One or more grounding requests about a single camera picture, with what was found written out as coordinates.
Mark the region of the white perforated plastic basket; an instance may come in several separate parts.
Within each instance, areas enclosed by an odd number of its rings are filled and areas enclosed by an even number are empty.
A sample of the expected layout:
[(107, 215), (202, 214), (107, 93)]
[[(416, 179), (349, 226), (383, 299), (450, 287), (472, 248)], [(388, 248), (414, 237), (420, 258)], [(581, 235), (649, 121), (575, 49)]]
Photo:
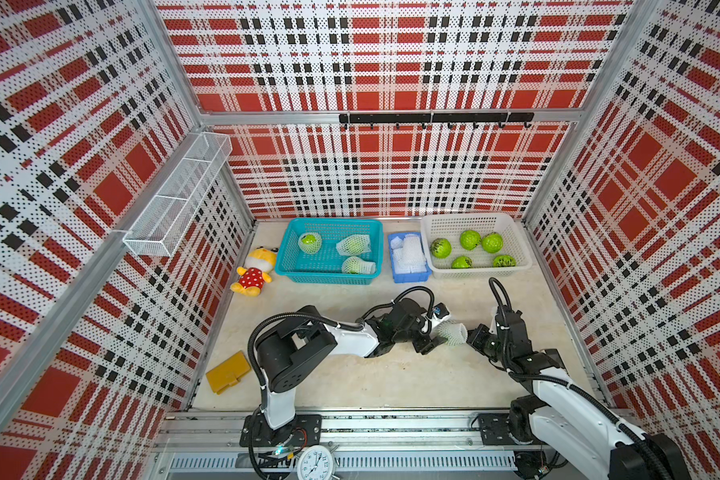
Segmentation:
[[(504, 246), (496, 254), (485, 252), (481, 244), (472, 251), (464, 250), (459, 237), (465, 230), (475, 230), (482, 238), (490, 233), (499, 233), (503, 237)], [(428, 266), (437, 279), (506, 277), (528, 270), (532, 266), (532, 255), (525, 233), (512, 217), (504, 213), (427, 215), (420, 221), (420, 233)], [(446, 238), (452, 245), (452, 253), (446, 259), (436, 259), (430, 253), (430, 245), (437, 238)], [(503, 254), (513, 256), (517, 260), (517, 266), (494, 268), (493, 259)], [(472, 267), (452, 269), (453, 260), (462, 255), (472, 259)]]

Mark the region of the sleeved custard apple front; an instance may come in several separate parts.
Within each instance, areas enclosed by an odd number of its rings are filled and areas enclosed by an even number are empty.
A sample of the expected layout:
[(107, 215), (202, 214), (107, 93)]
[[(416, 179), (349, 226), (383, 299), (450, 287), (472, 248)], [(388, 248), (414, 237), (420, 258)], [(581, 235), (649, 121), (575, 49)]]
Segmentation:
[(372, 261), (363, 260), (357, 256), (347, 257), (342, 263), (342, 272), (351, 275), (372, 275), (377, 270), (376, 264)]

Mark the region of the sleeved custard apple right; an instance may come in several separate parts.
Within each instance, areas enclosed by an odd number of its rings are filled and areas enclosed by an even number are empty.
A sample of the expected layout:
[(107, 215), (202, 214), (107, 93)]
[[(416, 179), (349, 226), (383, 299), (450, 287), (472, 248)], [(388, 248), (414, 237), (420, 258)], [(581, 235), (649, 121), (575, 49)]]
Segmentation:
[(371, 252), (371, 239), (367, 234), (353, 234), (336, 244), (337, 253), (341, 256), (361, 256)]

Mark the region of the yellow block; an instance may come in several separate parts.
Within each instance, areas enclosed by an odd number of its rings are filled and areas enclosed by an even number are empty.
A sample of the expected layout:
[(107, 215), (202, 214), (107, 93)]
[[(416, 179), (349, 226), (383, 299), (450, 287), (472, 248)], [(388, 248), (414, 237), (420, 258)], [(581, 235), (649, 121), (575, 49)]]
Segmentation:
[(206, 373), (209, 388), (214, 394), (237, 385), (251, 371), (251, 365), (242, 350), (236, 352)]

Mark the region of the teal plastic basket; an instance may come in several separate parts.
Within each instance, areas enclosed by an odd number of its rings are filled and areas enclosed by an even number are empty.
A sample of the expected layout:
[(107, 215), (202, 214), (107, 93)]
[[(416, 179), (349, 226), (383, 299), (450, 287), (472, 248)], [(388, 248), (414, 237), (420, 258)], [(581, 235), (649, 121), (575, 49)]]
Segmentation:
[[(317, 232), (322, 237), (322, 248), (315, 255), (306, 255), (298, 247), (298, 238), (305, 232)], [(337, 253), (336, 244), (353, 234), (367, 234), (371, 239), (371, 252), (357, 256), (376, 264), (372, 275), (351, 275), (342, 272), (347, 257)], [(381, 271), (384, 260), (382, 223), (372, 219), (352, 218), (298, 218), (290, 221), (277, 254), (275, 272), (296, 283), (369, 285)]]

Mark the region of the green custard apple far left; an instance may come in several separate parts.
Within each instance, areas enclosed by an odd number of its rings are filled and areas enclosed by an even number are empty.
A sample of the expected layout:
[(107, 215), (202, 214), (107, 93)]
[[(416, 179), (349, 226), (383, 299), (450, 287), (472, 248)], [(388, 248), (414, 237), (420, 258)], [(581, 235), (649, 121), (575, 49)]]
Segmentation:
[(473, 265), (473, 261), (466, 255), (459, 256), (451, 263), (452, 269), (469, 269)]

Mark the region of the sleeved custard apple left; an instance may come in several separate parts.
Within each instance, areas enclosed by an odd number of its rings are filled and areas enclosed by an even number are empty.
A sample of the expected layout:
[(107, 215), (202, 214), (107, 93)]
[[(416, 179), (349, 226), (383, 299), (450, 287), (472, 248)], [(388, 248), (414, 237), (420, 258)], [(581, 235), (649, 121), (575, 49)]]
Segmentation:
[(298, 247), (306, 255), (315, 255), (322, 248), (322, 237), (317, 232), (305, 232), (298, 238)]

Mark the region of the blue plastic tray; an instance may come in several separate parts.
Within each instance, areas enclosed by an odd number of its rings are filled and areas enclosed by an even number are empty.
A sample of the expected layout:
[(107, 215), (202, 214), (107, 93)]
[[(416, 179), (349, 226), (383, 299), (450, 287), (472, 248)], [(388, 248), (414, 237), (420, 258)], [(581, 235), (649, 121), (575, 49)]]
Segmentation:
[(406, 233), (416, 234), (421, 239), (421, 235), (418, 232), (398, 232), (398, 233), (391, 233), (388, 235), (388, 244), (389, 244), (390, 260), (391, 260), (391, 265), (392, 265), (393, 280), (395, 283), (423, 283), (429, 279), (429, 276), (431, 273), (431, 270), (430, 270), (428, 264), (427, 264), (427, 271), (425, 273), (421, 273), (421, 274), (402, 274), (402, 275), (400, 275), (400, 274), (396, 274), (394, 271), (393, 260), (392, 260), (391, 250), (390, 250), (390, 242), (394, 237), (403, 236)]

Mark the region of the dark-spotted custard apple front left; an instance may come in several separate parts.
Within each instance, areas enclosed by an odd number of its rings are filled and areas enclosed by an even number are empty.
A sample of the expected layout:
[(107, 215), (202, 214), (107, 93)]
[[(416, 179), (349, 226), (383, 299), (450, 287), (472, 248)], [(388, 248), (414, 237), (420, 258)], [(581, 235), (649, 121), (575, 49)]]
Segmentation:
[(452, 245), (446, 238), (437, 238), (430, 245), (430, 253), (436, 259), (446, 259), (452, 253)]

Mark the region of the sleeved custard apple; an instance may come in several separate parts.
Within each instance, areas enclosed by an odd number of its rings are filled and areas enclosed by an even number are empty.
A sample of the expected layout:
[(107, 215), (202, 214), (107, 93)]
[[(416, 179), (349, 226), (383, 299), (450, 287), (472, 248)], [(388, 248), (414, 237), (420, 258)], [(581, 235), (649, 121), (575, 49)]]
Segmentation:
[(372, 275), (377, 270), (376, 264), (372, 261), (363, 260), (357, 256), (347, 257), (342, 263), (342, 272), (351, 275)]
[(306, 255), (315, 255), (322, 248), (322, 237), (317, 232), (305, 232), (298, 238), (298, 247)]
[(337, 253), (341, 256), (361, 256), (371, 252), (371, 239), (367, 234), (353, 234), (336, 244)]

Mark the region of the black hook rail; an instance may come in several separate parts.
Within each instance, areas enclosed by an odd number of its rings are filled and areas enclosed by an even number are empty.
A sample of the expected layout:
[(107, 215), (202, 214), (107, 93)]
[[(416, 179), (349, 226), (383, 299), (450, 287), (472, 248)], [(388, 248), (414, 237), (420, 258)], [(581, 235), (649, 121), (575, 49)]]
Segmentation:
[(429, 125), (442, 123), (447, 125), (465, 124), (497, 124), (503, 126), (508, 123), (530, 124), (535, 117), (534, 112), (488, 112), (488, 113), (351, 113), (338, 116), (341, 125), (368, 125), (381, 124), (421, 124)]

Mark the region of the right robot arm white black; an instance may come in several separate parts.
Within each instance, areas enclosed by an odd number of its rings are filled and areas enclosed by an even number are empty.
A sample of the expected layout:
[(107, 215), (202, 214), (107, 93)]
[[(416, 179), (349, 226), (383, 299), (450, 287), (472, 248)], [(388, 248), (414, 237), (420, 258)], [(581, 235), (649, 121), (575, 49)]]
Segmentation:
[(467, 344), (528, 394), (512, 402), (509, 434), (518, 444), (538, 440), (589, 479), (689, 479), (679, 446), (649, 434), (579, 386), (551, 349), (535, 350), (522, 313), (504, 285), (488, 280), (497, 303), (495, 326), (480, 324)]

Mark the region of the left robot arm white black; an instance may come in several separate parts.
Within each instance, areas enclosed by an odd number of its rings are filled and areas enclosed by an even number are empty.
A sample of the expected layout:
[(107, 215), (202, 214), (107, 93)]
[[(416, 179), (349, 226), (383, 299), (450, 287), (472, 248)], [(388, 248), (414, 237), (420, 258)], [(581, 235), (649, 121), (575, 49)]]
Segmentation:
[(296, 388), (327, 357), (373, 359), (403, 343), (426, 355), (443, 343), (434, 330), (450, 318), (431, 289), (416, 285), (371, 307), (354, 323), (325, 317), (313, 305), (263, 320), (246, 347), (261, 397), (253, 418), (275, 431), (288, 426), (296, 418)]

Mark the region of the green custard apple back right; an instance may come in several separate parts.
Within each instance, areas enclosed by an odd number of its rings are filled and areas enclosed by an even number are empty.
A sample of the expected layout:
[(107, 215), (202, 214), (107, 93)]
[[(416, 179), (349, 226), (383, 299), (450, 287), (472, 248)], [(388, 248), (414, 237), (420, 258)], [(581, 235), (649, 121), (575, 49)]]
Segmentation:
[(481, 239), (481, 246), (485, 252), (496, 254), (504, 246), (503, 237), (499, 233), (490, 233)]

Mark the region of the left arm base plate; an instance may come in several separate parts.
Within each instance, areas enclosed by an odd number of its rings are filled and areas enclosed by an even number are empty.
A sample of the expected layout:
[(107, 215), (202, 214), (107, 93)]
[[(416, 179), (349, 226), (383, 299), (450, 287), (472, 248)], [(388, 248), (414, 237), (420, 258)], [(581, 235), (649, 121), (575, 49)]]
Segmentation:
[(320, 443), (323, 417), (317, 414), (296, 415), (292, 421), (273, 429), (258, 411), (245, 418), (239, 444), (241, 447), (305, 447)]

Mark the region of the stack of white foam nets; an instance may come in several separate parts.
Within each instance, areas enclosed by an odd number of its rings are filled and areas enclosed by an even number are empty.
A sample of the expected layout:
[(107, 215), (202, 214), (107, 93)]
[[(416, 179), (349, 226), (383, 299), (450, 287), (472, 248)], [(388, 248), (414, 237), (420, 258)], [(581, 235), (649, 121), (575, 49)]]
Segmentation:
[(390, 242), (390, 250), (396, 274), (421, 274), (427, 271), (427, 263), (418, 235), (406, 233), (394, 237)]

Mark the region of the dark-spotted custard apple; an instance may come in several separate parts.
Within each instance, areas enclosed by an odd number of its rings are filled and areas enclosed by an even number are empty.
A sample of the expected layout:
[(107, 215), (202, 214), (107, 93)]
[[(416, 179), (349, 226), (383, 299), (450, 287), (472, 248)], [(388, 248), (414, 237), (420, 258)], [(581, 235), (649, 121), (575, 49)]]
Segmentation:
[(492, 266), (494, 268), (513, 268), (517, 266), (517, 260), (511, 255), (497, 255), (493, 259)]
[(446, 259), (452, 253), (452, 245), (446, 238), (437, 238), (430, 245), (430, 253), (436, 259)]

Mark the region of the dark-spotted custard apple front right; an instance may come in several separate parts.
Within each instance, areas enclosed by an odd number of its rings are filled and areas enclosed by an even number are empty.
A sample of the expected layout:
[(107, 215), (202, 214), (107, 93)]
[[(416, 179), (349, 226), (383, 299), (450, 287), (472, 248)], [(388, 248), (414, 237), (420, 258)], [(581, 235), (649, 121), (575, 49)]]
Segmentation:
[(511, 255), (497, 255), (493, 259), (492, 266), (494, 268), (513, 268), (517, 266), (517, 260)]

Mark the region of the green custard apple back middle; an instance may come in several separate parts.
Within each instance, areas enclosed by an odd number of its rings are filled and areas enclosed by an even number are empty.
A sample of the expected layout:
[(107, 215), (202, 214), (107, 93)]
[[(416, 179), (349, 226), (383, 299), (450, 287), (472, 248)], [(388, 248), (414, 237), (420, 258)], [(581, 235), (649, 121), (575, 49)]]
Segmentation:
[(482, 236), (475, 230), (465, 230), (460, 234), (459, 242), (464, 250), (472, 251), (482, 243)]

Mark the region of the green custard apple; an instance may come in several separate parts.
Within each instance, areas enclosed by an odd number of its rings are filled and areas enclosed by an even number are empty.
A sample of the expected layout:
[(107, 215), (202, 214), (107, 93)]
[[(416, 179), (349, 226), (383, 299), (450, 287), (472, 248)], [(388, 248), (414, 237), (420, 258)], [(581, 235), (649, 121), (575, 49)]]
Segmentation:
[(481, 246), (485, 252), (496, 254), (504, 246), (503, 237), (499, 233), (490, 233), (481, 239)]
[(466, 255), (459, 256), (451, 263), (452, 269), (469, 269), (473, 265), (473, 261)]
[(464, 250), (472, 251), (482, 243), (482, 236), (475, 230), (465, 230), (460, 234), (459, 242)]

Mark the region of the yellow red plush toy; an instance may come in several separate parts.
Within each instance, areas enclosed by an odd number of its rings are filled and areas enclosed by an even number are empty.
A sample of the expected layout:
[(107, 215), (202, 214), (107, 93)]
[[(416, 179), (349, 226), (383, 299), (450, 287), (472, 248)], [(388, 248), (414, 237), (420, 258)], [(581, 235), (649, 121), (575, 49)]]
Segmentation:
[(237, 268), (238, 279), (230, 290), (247, 297), (258, 297), (264, 286), (272, 282), (277, 251), (277, 248), (259, 247), (249, 253), (243, 265)]

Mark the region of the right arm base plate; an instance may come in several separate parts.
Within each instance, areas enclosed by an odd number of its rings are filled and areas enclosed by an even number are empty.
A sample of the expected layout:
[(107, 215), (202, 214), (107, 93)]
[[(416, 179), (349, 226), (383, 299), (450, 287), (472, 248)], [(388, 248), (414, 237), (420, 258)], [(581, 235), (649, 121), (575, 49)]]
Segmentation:
[(539, 446), (542, 444), (530, 428), (512, 412), (487, 412), (476, 417), (484, 446)]

